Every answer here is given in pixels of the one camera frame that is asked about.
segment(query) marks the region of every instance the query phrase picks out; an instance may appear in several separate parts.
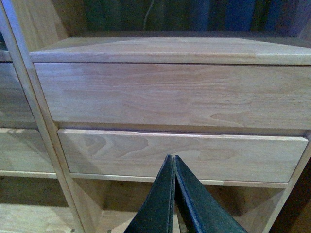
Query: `vertical divider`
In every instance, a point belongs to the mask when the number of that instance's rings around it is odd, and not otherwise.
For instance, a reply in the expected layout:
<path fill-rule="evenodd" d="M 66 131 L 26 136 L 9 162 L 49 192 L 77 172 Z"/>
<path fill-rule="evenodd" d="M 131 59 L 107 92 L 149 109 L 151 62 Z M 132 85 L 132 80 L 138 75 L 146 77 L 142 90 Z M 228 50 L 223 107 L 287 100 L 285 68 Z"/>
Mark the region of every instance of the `vertical divider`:
<path fill-rule="evenodd" d="M 94 233 L 102 211 L 102 202 L 99 201 L 102 196 L 97 191 L 102 190 L 102 185 L 106 184 L 92 180 L 80 181 L 70 176 L 58 138 L 58 128 L 52 120 L 13 3 L 10 0 L 0 1 L 0 21 L 1 31 L 7 42 L 16 72 L 73 214 L 75 230 L 79 233 Z"/>

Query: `wooden panel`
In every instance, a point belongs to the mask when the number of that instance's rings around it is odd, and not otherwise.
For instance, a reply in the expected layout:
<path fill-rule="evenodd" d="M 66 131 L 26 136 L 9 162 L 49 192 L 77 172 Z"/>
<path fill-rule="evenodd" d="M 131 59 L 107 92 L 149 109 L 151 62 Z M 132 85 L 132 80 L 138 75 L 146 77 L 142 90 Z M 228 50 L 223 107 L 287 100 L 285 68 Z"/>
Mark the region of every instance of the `wooden panel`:
<path fill-rule="evenodd" d="M 21 85 L 25 90 L 25 95 L 33 111 L 35 121 L 40 130 L 51 163 L 73 215 L 75 231 L 78 233 L 92 233 L 94 232 L 92 229 L 84 230 L 82 225 L 82 222 L 88 222 L 90 216 L 89 212 L 85 212 L 85 209 L 88 208 L 86 202 L 80 200 L 83 199 L 82 196 L 88 195 L 86 192 L 72 194 L 70 191 L 70 187 L 73 188 L 75 182 L 69 176 L 69 169 L 57 135 L 57 127 L 52 121 L 35 72 L 35 67 L 30 61 L 29 52 L 26 48 L 27 46 L 21 28 L 18 25 L 17 16 L 10 3 L 11 1 L 9 0 L 0 1 L 0 21 L 5 22 L 1 25 L 6 26 L 6 34 L 3 34 L 7 41 L 6 45 L 12 55 L 16 72 L 20 77 Z"/>
<path fill-rule="evenodd" d="M 59 130 L 71 172 L 155 177 L 178 154 L 199 179 L 288 182 L 307 139 Z"/>
<path fill-rule="evenodd" d="M 82 0 L 2 1 L 6 13 L 15 11 L 29 51 L 68 38 L 86 29 Z"/>
<path fill-rule="evenodd" d="M 311 159 L 274 222 L 270 233 L 311 232 Z"/>
<path fill-rule="evenodd" d="M 57 180 L 0 180 L 1 233 L 70 233 L 72 214 Z"/>
<path fill-rule="evenodd" d="M 150 188 L 151 183 L 111 182 L 96 232 L 103 233 L 112 230 L 112 233 L 123 233 L 139 210 Z M 263 226 L 282 193 L 280 189 L 269 188 L 225 186 L 207 186 L 206 188 L 249 233 L 264 232 Z M 176 221 L 173 225 L 173 232 L 180 232 Z"/>
<path fill-rule="evenodd" d="M 121 175 L 104 175 L 89 173 L 71 173 L 71 177 L 78 179 L 95 179 L 109 181 L 134 181 L 134 182 L 154 182 L 155 177 L 150 176 L 121 176 Z M 233 186 L 233 187 L 258 187 L 258 188 L 286 188 L 287 183 L 274 182 L 254 182 L 254 181 L 221 181 L 221 180 L 202 180 L 203 185 Z"/>
<path fill-rule="evenodd" d="M 0 126 L 16 121 L 35 122 L 13 64 L 0 63 Z"/>
<path fill-rule="evenodd" d="M 310 44 L 296 38 L 67 38 L 31 53 L 34 62 L 311 65 Z"/>
<path fill-rule="evenodd" d="M 37 172 L 37 171 L 3 171 L 2 170 L 0 171 L 0 176 L 57 179 L 55 172 Z"/>
<path fill-rule="evenodd" d="M 35 67 L 55 121 L 311 129 L 311 67 Z"/>
<path fill-rule="evenodd" d="M 40 133 L 0 129 L 0 170 L 54 172 Z"/>

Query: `wooden drawer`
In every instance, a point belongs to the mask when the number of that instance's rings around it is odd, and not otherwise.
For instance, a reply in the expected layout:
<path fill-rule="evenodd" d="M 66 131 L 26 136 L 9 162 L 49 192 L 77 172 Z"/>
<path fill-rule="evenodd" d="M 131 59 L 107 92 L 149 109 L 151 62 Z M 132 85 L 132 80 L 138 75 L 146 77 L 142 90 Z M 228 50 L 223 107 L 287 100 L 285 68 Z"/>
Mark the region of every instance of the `wooden drawer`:
<path fill-rule="evenodd" d="M 40 133 L 0 128 L 0 170 L 54 172 Z"/>
<path fill-rule="evenodd" d="M 59 130 L 70 171 L 155 177 L 178 154 L 202 180 L 286 183 L 306 145 L 301 137 Z"/>
<path fill-rule="evenodd" d="M 35 67 L 57 122 L 311 129 L 311 67 Z"/>
<path fill-rule="evenodd" d="M 12 63 L 0 63 L 0 127 L 5 122 L 35 122 Z"/>

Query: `wooden cabinet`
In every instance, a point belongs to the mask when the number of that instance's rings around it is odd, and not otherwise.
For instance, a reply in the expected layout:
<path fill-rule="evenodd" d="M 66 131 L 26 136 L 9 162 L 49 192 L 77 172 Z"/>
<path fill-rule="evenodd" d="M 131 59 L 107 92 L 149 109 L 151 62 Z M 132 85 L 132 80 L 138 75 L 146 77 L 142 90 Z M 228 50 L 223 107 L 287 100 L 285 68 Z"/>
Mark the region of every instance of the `wooden cabinet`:
<path fill-rule="evenodd" d="M 59 130 L 73 173 L 155 178 L 178 154 L 200 180 L 287 183 L 308 143 L 301 137 Z"/>

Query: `black object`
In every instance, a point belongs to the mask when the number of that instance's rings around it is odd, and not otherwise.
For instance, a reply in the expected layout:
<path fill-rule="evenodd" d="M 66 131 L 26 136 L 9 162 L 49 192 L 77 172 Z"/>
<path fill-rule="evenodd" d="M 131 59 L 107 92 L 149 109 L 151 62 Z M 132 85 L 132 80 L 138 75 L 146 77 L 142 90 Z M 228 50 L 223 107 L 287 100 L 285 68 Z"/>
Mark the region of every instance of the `black object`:
<path fill-rule="evenodd" d="M 124 233 L 171 233 L 174 199 L 189 233 L 247 233 L 178 155 L 167 155 L 146 201 Z"/>
<path fill-rule="evenodd" d="M 175 178 L 173 158 L 168 155 L 145 202 L 124 233 L 172 232 Z"/>

